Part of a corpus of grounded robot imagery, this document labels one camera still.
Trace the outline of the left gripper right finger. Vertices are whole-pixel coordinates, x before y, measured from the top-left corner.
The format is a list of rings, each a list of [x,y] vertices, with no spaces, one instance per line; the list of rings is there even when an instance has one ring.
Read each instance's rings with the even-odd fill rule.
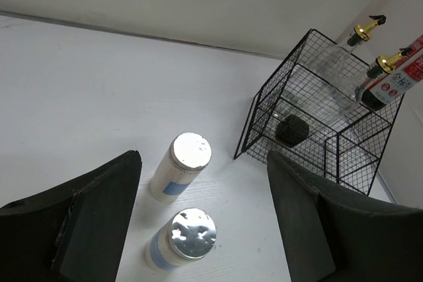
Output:
[[[267,171],[292,281],[421,281],[422,210],[373,199],[277,151]]]

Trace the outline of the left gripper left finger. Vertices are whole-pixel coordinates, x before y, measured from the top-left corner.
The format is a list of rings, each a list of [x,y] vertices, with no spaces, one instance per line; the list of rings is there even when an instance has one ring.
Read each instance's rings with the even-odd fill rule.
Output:
[[[108,163],[1,207],[2,281],[115,281],[142,161]]]

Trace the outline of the gold-capped oil dispenser bottle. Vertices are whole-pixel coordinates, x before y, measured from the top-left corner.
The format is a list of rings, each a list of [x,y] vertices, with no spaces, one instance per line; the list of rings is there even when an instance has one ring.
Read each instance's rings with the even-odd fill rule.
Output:
[[[381,76],[392,73],[395,64],[411,52],[409,46],[390,57],[380,55],[370,66],[351,76],[344,73],[348,52],[343,49],[316,57],[305,68],[317,78],[300,91],[299,105],[293,106],[277,125],[276,141],[295,147],[355,110],[365,90]]]

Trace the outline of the clear square glass bottle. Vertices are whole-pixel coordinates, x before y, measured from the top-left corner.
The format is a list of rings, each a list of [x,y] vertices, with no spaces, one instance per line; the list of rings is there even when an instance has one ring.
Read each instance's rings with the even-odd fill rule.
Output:
[[[385,15],[370,15],[366,25],[356,25],[353,32],[336,45],[321,48],[306,62],[297,64],[282,96],[291,102],[285,115],[305,120],[309,115],[329,124],[354,107],[348,97],[353,90],[343,74],[346,60],[361,44],[371,39],[371,31],[385,24]]]

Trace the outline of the black-capped dark sauce bottle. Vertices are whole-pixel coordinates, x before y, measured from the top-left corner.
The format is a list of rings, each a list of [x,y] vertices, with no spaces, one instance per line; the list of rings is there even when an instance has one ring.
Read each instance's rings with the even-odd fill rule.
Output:
[[[422,80],[422,37],[387,57],[380,55],[367,72],[362,103],[378,111]]]

